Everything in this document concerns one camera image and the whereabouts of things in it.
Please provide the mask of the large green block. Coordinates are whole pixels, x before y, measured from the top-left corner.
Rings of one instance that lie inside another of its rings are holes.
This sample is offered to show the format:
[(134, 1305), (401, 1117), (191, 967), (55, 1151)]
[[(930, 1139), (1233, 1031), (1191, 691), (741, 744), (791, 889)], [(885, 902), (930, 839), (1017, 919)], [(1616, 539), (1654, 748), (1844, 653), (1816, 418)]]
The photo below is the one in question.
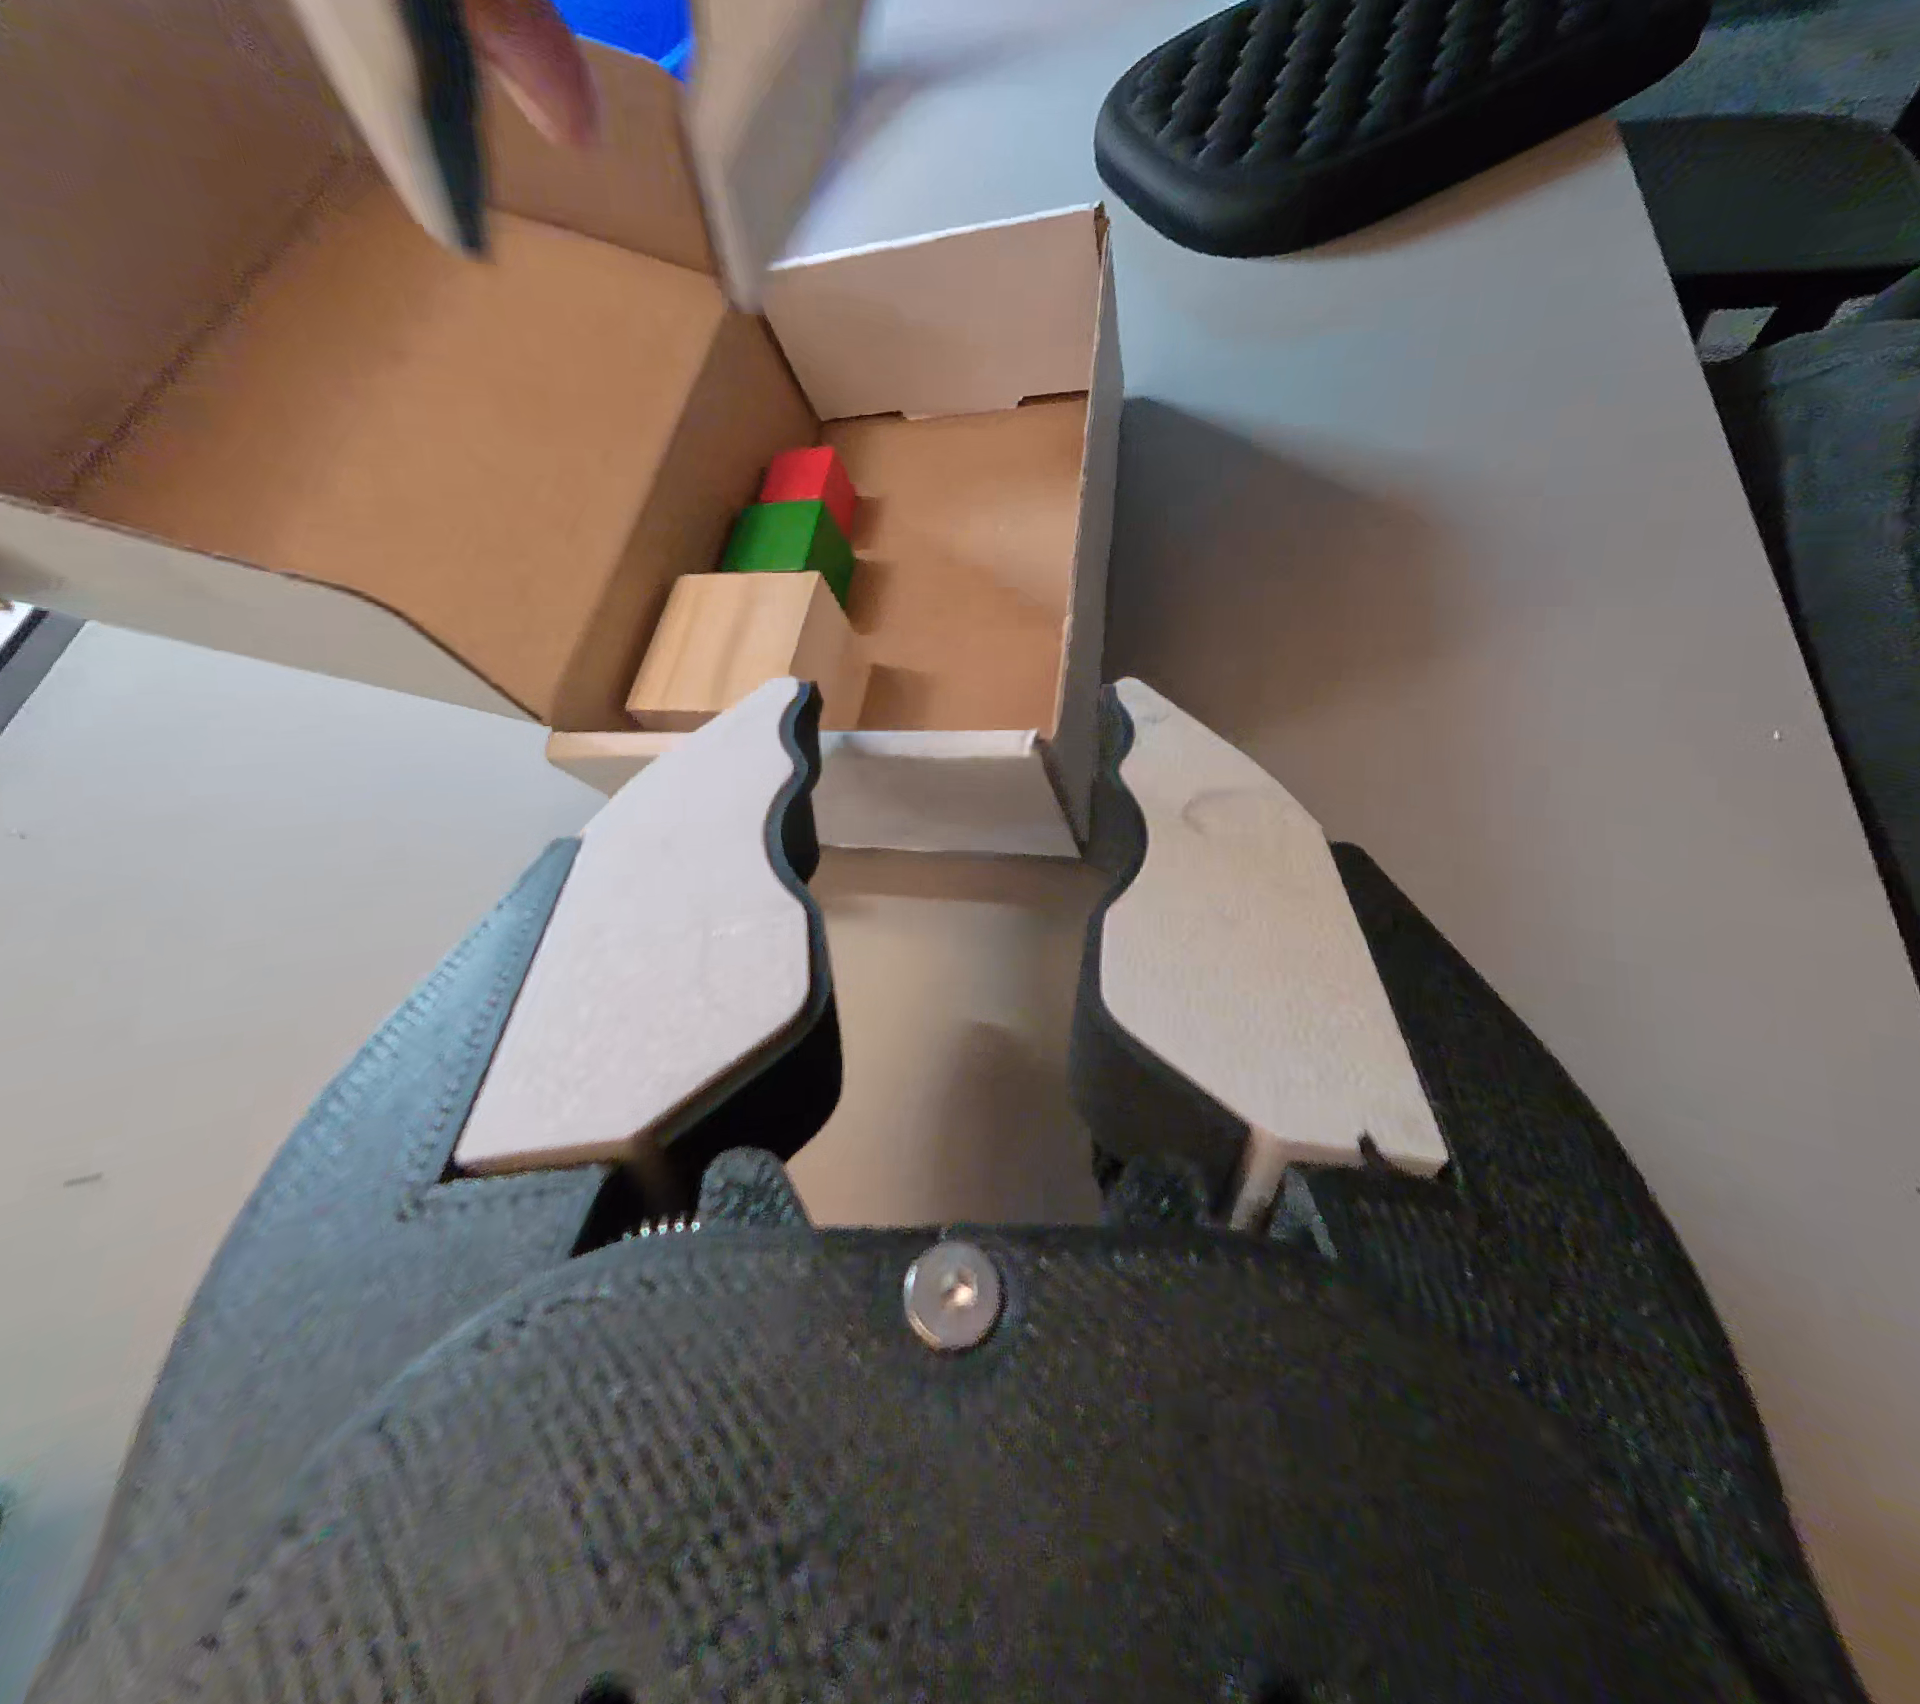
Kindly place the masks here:
[(743, 507), (731, 523), (717, 561), (722, 573), (802, 573), (824, 577), (846, 607), (856, 555), (849, 536), (820, 498), (764, 499)]

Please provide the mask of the person's right hand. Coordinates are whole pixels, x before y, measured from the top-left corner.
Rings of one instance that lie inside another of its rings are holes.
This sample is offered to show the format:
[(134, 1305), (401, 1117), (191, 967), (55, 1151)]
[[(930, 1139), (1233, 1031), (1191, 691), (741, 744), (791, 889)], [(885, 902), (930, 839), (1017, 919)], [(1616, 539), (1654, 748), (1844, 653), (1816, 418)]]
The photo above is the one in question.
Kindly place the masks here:
[(462, 0), (475, 59), (551, 143), (587, 148), (600, 109), (582, 43), (549, 0)]

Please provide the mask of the white cardboard box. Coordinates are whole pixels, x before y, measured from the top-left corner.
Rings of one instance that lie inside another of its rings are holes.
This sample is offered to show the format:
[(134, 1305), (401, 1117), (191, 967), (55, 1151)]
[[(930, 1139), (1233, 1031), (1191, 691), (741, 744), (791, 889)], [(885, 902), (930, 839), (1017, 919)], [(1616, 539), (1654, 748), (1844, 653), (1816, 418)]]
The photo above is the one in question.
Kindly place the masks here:
[(858, 495), (830, 844), (1089, 831), (1121, 359), (1097, 206), (715, 271), (688, 94), (489, 97), (489, 249), (420, 227), (287, 0), (4, 0), (4, 593), (635, 734), (672, 587), (784, 449)]

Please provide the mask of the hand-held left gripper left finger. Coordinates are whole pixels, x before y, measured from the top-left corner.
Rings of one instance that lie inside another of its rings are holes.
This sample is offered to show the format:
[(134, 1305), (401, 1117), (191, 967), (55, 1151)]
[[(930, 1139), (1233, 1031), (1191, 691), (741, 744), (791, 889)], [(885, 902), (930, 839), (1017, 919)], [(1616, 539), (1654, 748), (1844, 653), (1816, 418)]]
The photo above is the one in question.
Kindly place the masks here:
[(820, 689), (776, 676), (582, 829), (451, 1147), (463, 1178), (616, 1166), (656, 1210), (722, 1154), (790, 1161), (842, 1031), (810, 880)]

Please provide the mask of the dark grey chair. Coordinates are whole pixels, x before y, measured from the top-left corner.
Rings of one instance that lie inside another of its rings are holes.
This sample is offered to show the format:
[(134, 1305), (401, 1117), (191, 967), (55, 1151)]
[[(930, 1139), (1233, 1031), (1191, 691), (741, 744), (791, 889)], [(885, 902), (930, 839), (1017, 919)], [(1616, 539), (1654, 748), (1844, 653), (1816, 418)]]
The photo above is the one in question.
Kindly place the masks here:
[(1689, 331), (1765, 309), (1708, 364), (1794, 636), (1907, 951), (1918, 951), (1915, 103), (1620, 127)]

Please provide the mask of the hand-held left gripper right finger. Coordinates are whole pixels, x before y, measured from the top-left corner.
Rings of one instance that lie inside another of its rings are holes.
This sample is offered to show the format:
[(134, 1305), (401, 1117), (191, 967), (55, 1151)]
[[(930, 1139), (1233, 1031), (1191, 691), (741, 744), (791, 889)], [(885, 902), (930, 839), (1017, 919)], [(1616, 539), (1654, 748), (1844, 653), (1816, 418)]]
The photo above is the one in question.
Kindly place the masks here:
[(1128, 676), (1100, 693), (1096, 824), (1067, 1036), (1096, 1157), (1184, 1167), (1239, 1232), (1295, 1167), (1438, 1178), (1442, 1123), (1308, 806)]

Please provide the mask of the red block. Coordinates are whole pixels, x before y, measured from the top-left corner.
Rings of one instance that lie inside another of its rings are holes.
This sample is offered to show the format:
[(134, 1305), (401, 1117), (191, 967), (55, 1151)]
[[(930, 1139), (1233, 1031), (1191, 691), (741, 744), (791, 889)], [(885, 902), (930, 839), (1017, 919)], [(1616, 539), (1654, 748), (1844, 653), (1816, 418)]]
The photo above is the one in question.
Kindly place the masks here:
[(842, 453), (832, 443), (782, 449), (764, 469), (755, 502), (817, 502), (838, 532), (851, 539), (858, 492)]

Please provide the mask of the large wooden block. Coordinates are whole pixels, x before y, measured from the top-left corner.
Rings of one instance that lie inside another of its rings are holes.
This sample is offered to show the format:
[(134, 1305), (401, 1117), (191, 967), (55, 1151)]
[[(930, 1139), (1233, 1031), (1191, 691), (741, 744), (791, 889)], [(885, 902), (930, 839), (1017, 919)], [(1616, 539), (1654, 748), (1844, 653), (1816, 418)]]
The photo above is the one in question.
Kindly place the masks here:
[(828, 577), (817, 570), (683, 573), (660, 612), (626, 714), (643, 732), (692, 732), (782, 677), (815, 686), (821, 729), (858, 729), (870, 660)]

